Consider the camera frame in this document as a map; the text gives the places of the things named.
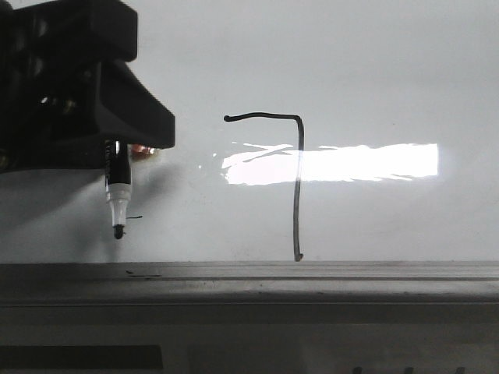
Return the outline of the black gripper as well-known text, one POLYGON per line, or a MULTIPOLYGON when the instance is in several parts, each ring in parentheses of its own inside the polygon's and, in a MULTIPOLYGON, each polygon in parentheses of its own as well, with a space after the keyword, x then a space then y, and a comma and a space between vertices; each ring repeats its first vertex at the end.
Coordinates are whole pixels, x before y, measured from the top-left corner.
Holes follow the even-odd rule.
POLYGON ((107 141, 168 149, 175 116, 135 77, 120 1, 1 4, 1 170, 100 169, 107 141))

